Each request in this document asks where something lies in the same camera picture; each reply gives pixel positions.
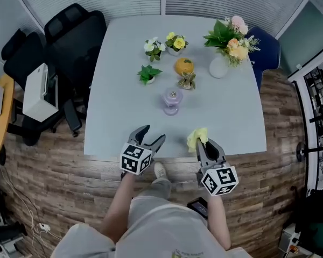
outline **yellow cloth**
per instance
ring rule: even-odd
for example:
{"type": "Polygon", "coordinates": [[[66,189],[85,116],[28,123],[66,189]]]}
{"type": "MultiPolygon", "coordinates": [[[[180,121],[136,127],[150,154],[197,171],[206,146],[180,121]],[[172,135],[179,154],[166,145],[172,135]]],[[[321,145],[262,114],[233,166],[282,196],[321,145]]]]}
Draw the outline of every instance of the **yellow cloth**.
{"type": "Polygon", "coordinates": [[[190,153],[196,152],[197,138],[200,138],[200,140],[203,144],[205,144],[208,141],[207,133],[208,133],[208,129],[206,127],[197,128],[188,136],[187,144],[188,144],[190,153]]]}

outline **wooden desk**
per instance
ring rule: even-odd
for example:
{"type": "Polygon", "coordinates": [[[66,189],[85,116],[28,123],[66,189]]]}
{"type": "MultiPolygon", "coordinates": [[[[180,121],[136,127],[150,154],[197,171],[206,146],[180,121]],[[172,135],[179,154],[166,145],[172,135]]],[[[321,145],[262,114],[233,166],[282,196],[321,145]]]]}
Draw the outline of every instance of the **wooden desk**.
{"type": "Polygon", "coordinates": [[[0,77],[0,86],[4,88],[4,97],[0,115],[0,150],[4,144],[6,131],[9,125],[11,109],[13,103],[13,93],[15,91],[15,82],[8,75],[0,77]]]}

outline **small potted flower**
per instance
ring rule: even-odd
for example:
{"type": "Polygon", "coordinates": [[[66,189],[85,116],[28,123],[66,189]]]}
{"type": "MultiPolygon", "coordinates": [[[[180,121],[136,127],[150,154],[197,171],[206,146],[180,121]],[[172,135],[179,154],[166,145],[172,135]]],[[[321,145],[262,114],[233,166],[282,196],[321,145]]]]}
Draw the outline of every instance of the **small potted flower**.
{"type": "Polygon", "coordinates": [[[165,51],[165,45],[157,39],[158,37],[153,37],[152,39],[145,41],[145,54],[149,57],[151,62],[153,62],[154,59],[160,60],[162,51],[165,51]]]}
{"type": "Polygon", "coordinates": [[[182,87],[183,89],[189,90],[189,89],[195,89],[195,82],[194,78],[196,75],[191,73],[182,73],[181,79],[178,81],[178,86],[182,87]]]}
{"type": "Polygon", "coordinates": [[[188,45],[188,42],[184,39],[185,36],[183,35],[175,35],[174,32],[169,33],[165,42],[168,53],[173,56],[180,55],[188,45]]]}
{"type": "Polygon", "coordinates": [[[155,77],[162,71],[159,69],[152,68],[151,65],[141,66],[141,71],[137,74],[140,76],[140,80],[146,85],[151,84],[155,80],[155,77]]]}

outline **person's leg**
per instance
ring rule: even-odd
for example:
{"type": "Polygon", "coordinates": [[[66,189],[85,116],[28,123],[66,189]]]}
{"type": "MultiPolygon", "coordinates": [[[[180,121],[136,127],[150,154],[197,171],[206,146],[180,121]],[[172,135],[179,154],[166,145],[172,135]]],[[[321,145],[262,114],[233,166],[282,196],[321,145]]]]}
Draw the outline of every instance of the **person's leg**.
{"type": "Polygon", "coordinates": [[[154,196],[167,200],[171,193],[171,182],[167,178],[163,164],[156,162],[154,167],[156,179],[138,196],[154,196]]]}
{"type": "Polygon", "coordinates": [[[156,179],[145,188],[139,196],[154,196],[157,198],[134,198],[129,211],[128,228],[140,220],[149,211],[168,203],[171,193],[171,182],[167,179],[164,166],[160,162],[154,165],[156,179]]]}

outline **shoe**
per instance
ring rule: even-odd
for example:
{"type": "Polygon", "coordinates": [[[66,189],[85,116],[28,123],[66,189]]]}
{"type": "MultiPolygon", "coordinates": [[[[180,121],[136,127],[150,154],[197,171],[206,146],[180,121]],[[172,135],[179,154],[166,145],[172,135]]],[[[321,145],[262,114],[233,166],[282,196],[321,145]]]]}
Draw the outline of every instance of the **shoe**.
{"type": "Polygon", "coordinates": [[[155,163],[155,175],[156,175],[156,178],[163,178],[168,180],[165,167],[161,162],[155,163]]]}

